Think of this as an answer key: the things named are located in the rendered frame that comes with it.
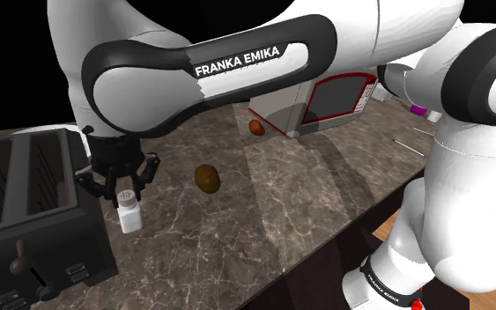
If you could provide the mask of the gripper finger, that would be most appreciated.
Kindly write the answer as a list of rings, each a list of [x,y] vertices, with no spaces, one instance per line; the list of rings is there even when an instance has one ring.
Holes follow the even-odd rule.
[[[105,184],[95,181],[92,166],[87,166],[74,173],[75,181],[89,194],[96,198],[104,197],[106,200],[114,201],[116,199],[115,186],[117,179],[115,169],[112,166],[109,167],[103,176],[105,177]]]
[[[157,154],[145,154],[144,163],[144,170],[141,174],[137,173],[137,167],[130,164],[130,178],[138,202],[142,199],[141,192],[145,189],[145,185],[152,183],[159,168],[160,159]]]

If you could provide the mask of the white salt shaker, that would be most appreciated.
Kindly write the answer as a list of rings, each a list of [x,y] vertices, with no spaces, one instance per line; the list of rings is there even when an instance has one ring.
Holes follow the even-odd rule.
[[[131,189],[125,189],[116,196],[118,216],[123,233],[132,233],[142,228],[140,205],[136,194]]]

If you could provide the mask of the black toaster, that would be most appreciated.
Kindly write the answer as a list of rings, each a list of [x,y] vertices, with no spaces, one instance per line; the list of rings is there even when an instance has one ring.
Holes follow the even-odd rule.
[[[100,201],[75,181],[86,165],[68,129],[0,137],[0,310],[117,275]]]

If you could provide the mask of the white microwave with red trim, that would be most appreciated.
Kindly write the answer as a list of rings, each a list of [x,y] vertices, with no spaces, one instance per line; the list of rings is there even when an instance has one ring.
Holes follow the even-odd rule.
[[[367,72],[309,80],[254,97],[248,111],[295,138],[358,120],[378,82]]]

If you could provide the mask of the silver knife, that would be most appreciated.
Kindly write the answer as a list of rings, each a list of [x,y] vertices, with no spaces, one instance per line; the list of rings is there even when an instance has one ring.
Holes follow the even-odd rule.
[[[409,145],[404,144],[404,143],[402,143],[402,142],[400,142],[400,141],[398,141],[398,140],[396,140],[396,139],[393,139],[392,141],[393,141],[395,144],[398,144],[398,145],[402,146],[403,148],[405,148],[405,149],[407,149],[407,150],[409,150],[409,151],[412,151],[412,152],[414,152],[414,153],[418,154],[418,155],[419,155],[419,156],[421,156],[421,157],[425,157],[425,156],[426,156],[423,152],[418,151],[418,150],[416,150],[416,149],[414,149],[414,148],[410,147]]]

